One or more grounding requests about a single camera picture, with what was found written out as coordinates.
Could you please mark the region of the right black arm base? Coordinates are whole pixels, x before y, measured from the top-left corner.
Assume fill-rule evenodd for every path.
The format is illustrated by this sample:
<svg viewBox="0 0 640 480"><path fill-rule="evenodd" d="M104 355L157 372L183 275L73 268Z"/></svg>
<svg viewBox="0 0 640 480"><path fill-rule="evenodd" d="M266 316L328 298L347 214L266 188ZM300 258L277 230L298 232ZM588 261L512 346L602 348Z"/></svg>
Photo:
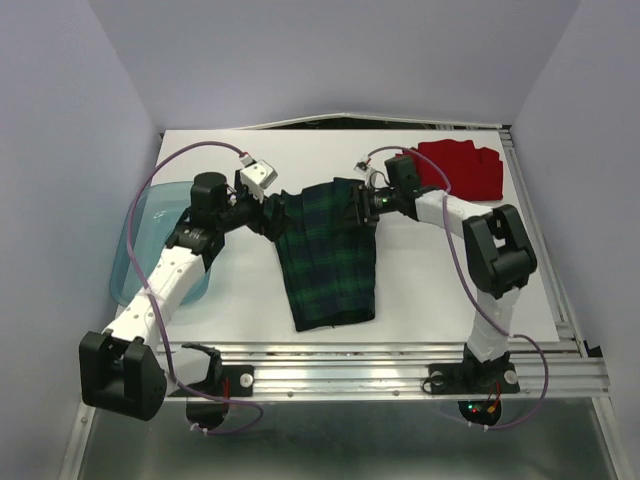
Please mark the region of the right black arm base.
<svg viewBox="0 0 640 480"><path fill-rule="evenodd" d="M497 427L504 394L520 392L515 365L506 352L495 360L481 362L464 346L459 363L432 363L421 390L435 396L464 396L458 402L463 419L472 426Z"/></svg>

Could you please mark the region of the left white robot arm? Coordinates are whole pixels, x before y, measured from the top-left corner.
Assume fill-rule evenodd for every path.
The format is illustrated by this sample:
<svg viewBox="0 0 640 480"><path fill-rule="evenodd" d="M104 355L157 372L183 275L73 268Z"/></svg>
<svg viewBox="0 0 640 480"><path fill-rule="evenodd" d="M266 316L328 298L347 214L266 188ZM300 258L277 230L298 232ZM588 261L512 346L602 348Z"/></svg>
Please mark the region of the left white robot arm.
<svg viewBox="0 0 640 480"><path fill-rule="evenodd" d="M100 333L79 344L81 396L92 407L147 421L178 390L212 399L222 392L223 367L214 348L187 343L163 360L156 349L169 345L166 327L191 288L210 271L226 234L244 226L269 240L285 229L282 204L265 212L265 191L277 177L264 161L236 173L236 192L226 177L205 172L194 178L190 204L169 234L156 265L141 278L132 301Z"/></svg>

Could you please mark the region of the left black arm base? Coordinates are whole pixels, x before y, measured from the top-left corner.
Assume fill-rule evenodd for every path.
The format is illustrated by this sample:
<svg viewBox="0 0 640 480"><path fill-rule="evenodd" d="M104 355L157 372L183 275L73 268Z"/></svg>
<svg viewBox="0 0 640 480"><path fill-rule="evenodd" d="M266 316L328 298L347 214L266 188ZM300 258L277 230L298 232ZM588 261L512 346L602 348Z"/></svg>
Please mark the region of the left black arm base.
<svg viewBox="0 0 640 480"><path fill-rule="evenodd" d="M175 352L173 361L177 379L168 383L167 395L196 401L185 407L186 421L192 432L204 436L238 434L262 420L264 409L250 400L253 366L226 366L218 349L198 343L182 345ZM234 407L253 409L257 415L242 425L234 425L231 422Z"/></svg>

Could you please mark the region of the green plaid skirt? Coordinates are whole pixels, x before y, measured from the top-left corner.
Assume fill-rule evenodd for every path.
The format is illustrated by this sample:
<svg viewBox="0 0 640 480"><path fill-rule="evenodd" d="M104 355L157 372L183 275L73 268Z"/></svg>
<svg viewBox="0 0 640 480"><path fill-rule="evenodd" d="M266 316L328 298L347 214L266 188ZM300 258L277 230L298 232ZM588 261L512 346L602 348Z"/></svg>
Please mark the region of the green plaid skirt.
<svg viewBox="0 0 640 480"><path fill-rule="evenodd" d="M343 225L352 192L361 184L336 177L265 201L268 218L278 206L290 218L275 248L298 332L375 318L376 229Z"/></svg>

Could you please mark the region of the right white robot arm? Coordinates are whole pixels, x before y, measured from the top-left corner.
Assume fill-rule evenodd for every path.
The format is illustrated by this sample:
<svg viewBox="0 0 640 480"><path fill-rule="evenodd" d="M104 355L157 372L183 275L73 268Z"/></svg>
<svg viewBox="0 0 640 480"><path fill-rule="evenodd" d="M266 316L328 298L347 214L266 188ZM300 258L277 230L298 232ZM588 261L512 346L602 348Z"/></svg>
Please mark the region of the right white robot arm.
<svg viewBox="0 0 640 480"><path fill-rule="evenodd" d="M351 189L341 224L373 227L381 215L399 212L438 226L447 240L460 238L465 257L454 266L475 310L473 326L457 364L429 365L432 393L484 393L502 387L519 390L508 341L516 301L537 269L537 257L518 210L509 204L490 208L462 200L451 187L424 186L409 155L385 163L386 183L376 187L379 171L369 160L354 169L363 178Z"/></svg>

